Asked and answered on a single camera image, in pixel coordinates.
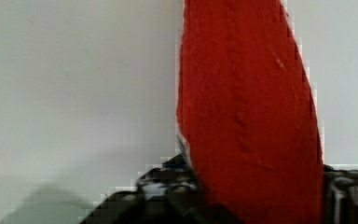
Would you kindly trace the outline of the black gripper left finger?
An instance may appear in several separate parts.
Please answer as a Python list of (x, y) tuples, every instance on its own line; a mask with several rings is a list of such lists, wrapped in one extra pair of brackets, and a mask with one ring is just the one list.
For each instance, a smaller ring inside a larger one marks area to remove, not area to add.
[(107, 197), (79, 224), (242, 224), (221, 204), (209, 203), (181, 155), (136, 181), (136, 190)]

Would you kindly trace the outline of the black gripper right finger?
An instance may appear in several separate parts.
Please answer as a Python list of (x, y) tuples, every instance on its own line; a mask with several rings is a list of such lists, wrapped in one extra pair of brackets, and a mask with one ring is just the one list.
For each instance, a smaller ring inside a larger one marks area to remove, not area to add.
[(358, 170), (324, 167), (324, 224), (358, 224)]

